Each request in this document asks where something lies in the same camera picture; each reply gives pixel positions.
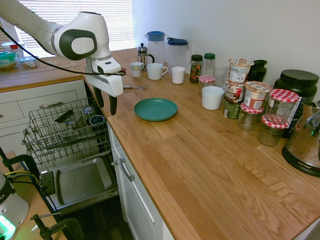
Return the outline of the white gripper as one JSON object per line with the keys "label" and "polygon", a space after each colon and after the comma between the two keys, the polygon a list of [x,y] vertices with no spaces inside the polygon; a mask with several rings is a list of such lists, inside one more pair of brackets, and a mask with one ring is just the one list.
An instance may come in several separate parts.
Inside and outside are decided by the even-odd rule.
{"label": "white gripper", "polygon": [[117,96],[123,93],[123,81],[119,75],[87,75],[87,82],[94,86],[95,98],[100,108],[104,107],[102,91],[109,94],[110,113],[117,112]]}

